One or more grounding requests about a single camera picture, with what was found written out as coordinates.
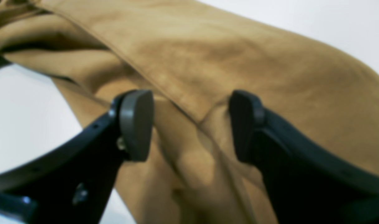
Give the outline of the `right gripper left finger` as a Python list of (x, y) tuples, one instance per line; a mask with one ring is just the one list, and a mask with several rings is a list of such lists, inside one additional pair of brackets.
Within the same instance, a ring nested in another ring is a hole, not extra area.
[(98, 224), (125, 161), (147, 160), (151, 90), (114, 98), (110, 110), (55, 150), (0, 174), (0, 218), (19, 224)]

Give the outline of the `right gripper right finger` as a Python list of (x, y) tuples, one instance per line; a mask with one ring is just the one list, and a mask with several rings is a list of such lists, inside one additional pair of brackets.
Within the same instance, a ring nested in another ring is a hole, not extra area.
[(312, 142), (258, 96), (232, 92), (235, 154), (255, 166), (281, 224), (379, 224), (379, 177)]

